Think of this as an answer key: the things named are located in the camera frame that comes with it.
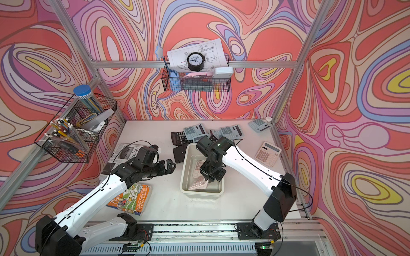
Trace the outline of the pink calculator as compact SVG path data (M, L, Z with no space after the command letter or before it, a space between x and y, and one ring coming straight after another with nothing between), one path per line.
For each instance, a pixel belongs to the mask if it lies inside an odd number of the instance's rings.
M204 176L198 177L188 188L189 191L204 190L208 187L209 182Z
M267 141L263 142L255 155L255 159L267 167L274 167L280 157L281 149Z
M192 172L192 178L193 179L197 179L197 178L201 177L200 168L202 167L204 162L205 161L203 161L203 160L198 160L196 162L196 164L194 165L194 169L193 169L193 172Z

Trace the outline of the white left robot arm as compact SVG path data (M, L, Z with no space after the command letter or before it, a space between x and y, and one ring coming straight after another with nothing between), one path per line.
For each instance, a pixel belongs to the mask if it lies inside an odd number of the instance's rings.
M42 217L36 224L35 249L42 256L79 256L87 249L111 239L133 240L148 232L138 228L130 214L122 212L104 223L86 228L88 221L112 199L149 178L170 175L176 164L160 160L152 147L142 147L136 157L119 164L110 175L77 203L55 217Z

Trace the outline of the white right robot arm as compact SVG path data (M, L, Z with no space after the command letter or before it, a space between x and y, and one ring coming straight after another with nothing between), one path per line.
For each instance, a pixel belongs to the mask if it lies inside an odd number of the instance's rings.
M202 138L196 149L206 157L200 173L206 181L220 182L226 174L225 167L233 168L254 183L268 199L251 222L251 231L258 235L276 222L283 222L297 200L295 178L281 175L246 155L233 141L221 137L213 142Z

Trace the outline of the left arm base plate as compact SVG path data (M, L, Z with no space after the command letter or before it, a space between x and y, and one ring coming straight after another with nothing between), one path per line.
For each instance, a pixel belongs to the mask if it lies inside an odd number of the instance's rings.
M153 224L131 224L131 227L127 227L122 236L110 239L110 241L150 241L153 229Z

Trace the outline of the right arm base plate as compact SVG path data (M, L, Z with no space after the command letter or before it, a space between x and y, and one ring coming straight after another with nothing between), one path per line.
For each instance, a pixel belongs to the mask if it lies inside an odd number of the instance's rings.
M273 223L267 230L262 230L253 223L236 223L234 225L239 240L269 240L281 239L278 223Z

